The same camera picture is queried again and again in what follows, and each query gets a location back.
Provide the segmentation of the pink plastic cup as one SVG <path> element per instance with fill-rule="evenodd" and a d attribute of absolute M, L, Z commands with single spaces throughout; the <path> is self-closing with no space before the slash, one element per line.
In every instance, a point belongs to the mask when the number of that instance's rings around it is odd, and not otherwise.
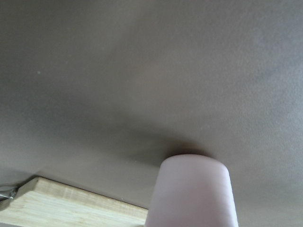
<path fill-rule="evenodd" d="M 202 155 L 176 155 L 159 169 L 146 227 L 237 227 L 227 167 Z"/>

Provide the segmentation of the bamboo cutting board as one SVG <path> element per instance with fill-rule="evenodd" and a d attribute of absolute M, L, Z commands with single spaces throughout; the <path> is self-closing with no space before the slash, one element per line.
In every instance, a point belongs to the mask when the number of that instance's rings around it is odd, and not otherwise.
<path fill-rule="evenodd" d="M 0 221 L 17 227 L 142 227 L 148 210 L 35 177 L 9 190 Z"/>

